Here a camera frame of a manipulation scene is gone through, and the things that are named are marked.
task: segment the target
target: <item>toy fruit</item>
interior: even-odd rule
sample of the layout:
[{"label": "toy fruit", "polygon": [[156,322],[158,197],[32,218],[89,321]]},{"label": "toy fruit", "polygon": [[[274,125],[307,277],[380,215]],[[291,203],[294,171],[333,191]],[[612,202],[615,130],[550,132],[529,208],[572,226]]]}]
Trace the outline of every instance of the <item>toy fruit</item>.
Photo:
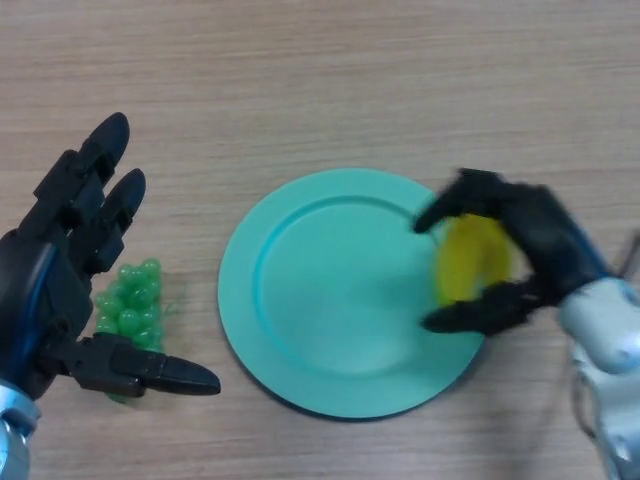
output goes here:
[{"label": "toy fruit", "polygon": [[162,269],[157,259],[149,258],[139,266],[122,265],[118,279],[94,299],[99,312],[96,331],[124,335],[138,348],[162,352],[161,294]]},{"label": "toy fruit", "polygon": [[500,224],[477,215],[452,220],[436,259],[436,294],[442,306],[472,300],[487,285],[507,280],[509,240]]}]

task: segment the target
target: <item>robot finger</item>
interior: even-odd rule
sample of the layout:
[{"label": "robot finger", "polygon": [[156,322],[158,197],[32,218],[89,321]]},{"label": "robot finger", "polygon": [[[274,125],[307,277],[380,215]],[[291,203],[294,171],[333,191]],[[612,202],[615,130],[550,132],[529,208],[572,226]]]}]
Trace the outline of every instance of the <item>robot finger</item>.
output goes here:
[{"label": "robot finger", "polygon": [[499,282],[481,297],[456,302],[430,313],[422,325],[436,333],[478,332],[494,336],[525,323],[528,314],[544,306],[533,278],[523,282]]}]

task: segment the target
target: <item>yellow object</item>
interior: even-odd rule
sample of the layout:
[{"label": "yellow object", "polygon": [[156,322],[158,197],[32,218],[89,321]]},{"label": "yellow object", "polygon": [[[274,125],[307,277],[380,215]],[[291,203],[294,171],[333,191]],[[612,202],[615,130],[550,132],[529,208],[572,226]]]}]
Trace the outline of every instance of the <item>yellow object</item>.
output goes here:
[{"label": "yellow object", "polygon": [[479,289],[509,278],[511,248],[500,224],[477,215],[451,221],[436,259],[436,294],[441,306],[473,300]]}]

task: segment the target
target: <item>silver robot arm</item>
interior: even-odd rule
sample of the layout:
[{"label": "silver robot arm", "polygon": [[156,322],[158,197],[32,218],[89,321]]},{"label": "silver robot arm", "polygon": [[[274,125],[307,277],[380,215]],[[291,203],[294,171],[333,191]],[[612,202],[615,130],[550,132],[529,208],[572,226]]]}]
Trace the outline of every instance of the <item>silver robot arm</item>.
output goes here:
[{"label": "silver robot arm", "polygon": [[0,480],[29,478],[29,440],[40,409],[24,393],[0,381]]},{"label": "silver robot arm", "polygon": [[[558,321],[574,340],[574,408],[609,480],[640,479],[640,299],[608,278],[567,297]],[[584,394],[592,405],[585,418]]]}]

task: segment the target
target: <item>grape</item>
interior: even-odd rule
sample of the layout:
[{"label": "grape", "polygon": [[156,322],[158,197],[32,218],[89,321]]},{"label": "grape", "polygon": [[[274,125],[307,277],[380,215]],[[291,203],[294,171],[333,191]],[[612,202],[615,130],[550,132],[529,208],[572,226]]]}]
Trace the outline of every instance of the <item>grape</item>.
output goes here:
[{"label": "grape", "polygon": [[140,315],[130,308],[123,310],[118,317],[118,330],[121,335],[133,337],[140,329]]}]

